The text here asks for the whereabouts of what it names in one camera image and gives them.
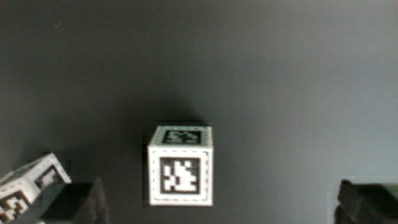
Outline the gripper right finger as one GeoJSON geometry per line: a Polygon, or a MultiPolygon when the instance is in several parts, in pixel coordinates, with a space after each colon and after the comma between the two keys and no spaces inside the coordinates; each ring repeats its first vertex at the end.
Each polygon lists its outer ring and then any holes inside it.
{"type": "Polygon", "coordinates": [[[340,181],[333,224],[398,224],[398,183],[340,181]]]}

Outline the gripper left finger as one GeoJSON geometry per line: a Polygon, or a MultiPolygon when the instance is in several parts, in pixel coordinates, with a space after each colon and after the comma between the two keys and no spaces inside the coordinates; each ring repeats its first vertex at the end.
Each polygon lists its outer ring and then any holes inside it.
{"type": "Polygon", "coordinates": [[[109,224],[101,180],[47,187],[15,224],[109,224]]]}

